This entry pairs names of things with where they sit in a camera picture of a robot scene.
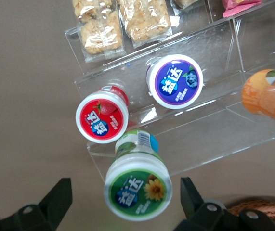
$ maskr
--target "green bottle label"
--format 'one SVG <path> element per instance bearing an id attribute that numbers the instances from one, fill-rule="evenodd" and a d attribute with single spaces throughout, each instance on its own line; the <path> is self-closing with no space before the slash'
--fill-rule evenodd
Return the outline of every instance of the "green bottle label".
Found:
<path id="1" fill-rule="evenodd" d="M 132 218 L 148 217 L 166 202 L 166 185 L 152 172 L 137 169 L 119 175 L 111 184 L 109 197 L 118 212 Z"/>
<path id="2" fill-rule="evenodd" d="M 131 153 L 150 154 L 162 161 L 157 154 L 158 142 L 150 133 L 142 130 L 132 130 L 125 133 L 116 143 L 116 159 Z"/>

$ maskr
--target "pink package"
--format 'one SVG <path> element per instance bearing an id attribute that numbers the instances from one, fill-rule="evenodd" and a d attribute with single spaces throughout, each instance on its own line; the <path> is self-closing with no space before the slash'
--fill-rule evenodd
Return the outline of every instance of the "pink package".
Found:
<path id="1" fill-rule="evenodd" d="M 233 16 L 261 3 L 262 0 L 223 0 L 223 6 L 226 9 L 223 17 Z"/>

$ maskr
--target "strawberry image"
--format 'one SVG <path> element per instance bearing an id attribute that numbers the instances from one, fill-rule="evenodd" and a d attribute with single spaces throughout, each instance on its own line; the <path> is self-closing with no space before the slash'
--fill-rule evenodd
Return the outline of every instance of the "strawberry image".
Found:
<path id="1" fill-rule="evenodd" d="M 98 108 L 99 114 L 109 115 L 112 114 L 117 108 L 111 102 L 99 101 L 94 108 Z"/>

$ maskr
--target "packaged snack bar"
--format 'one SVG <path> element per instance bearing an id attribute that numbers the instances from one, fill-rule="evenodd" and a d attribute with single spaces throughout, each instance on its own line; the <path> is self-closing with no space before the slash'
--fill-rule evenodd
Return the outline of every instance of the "packaged snack bar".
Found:
<path id="1" fill-rule="evenodd" d="M 116 0 L 73 0 L 86 62 L 125 55 Z"/>
<path id="2" fill-rule="evenodd" d="M 233 16 L 261 3 L 262 0 L 223 0 L 223 6 L 226 9 L 223 17 Z"/>
<path id="3" fill-rule="evenodd" d="M 118 0 L 126 33 L 139 47 L 172 35 L 165 0 Z"/>
<path id="4" fill-rule="evenodd" d="M 200 0 L 170 0 L 170 4 L 171 4 L 172 9 L 175 13 L 175 16 L 178 16 L 183 11 L 188 11 L 195 7 L 200 7 L 200 6 L 204 5 L 205 2 L 200 1 Z"/>

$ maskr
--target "purple label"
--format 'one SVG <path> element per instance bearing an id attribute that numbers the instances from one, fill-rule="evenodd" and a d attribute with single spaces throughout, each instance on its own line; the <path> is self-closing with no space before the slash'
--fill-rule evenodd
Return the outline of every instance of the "purple label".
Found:
<path id="1" fill-rule="evenodd" d="M 199 87 L 199 75 L 185 60 L 174 60 L 161 67 L 155 85 L 161 100 L 181 105 L 190 101 Z"/>

